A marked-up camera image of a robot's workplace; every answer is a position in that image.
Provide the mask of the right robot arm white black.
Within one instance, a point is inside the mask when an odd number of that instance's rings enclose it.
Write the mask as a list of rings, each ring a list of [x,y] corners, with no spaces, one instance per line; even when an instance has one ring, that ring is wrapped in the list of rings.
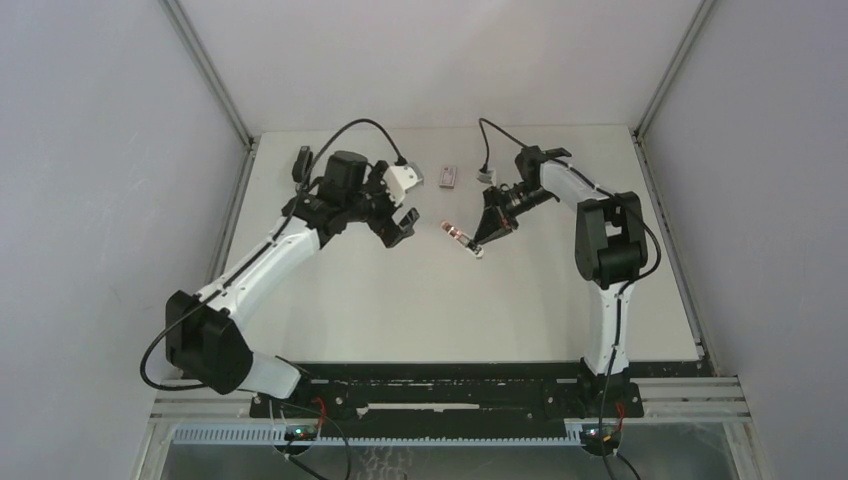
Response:
[[[520,215],[555,200],[575,215],[574,260],[590,293],[590,334],[581,358],[593,376],[623,373],[630,300],[636,283],[650,274],[648,243],[639,196],[612,192],[568,162],[564,149],[524,147],[515,164],[521,180],[489,186],[473,236],[487,244],[519,227]]]

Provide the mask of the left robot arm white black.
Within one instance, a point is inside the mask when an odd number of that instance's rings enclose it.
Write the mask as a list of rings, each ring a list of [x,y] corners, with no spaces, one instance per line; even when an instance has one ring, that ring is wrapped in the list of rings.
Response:
[[[370,164],[361,154],[337,151],[316,178],[306,171],[313,164],[309,151],[298,157],[293,177],[303,184],[255,248],[197,292],[177,291],[168,299],[161,338],[168,362],[201,387],[221,395],[240,390],[272,396],[290,417],[310,409],[313,392],[293,364],[248,345],[243,332],[249,320],[280,282],[349,224],[367,225],[393,248],[413,235],[420,217],[410,209],[394,218],[409,191],[423,182],[405,159]]]

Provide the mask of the pink and white stapler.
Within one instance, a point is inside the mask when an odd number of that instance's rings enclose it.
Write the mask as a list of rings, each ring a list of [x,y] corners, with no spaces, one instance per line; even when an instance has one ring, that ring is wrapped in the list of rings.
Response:
[[[448,221],[442,221],[440,228],[476,259],[483,258],[484,250],[482,246],[464,231]]]

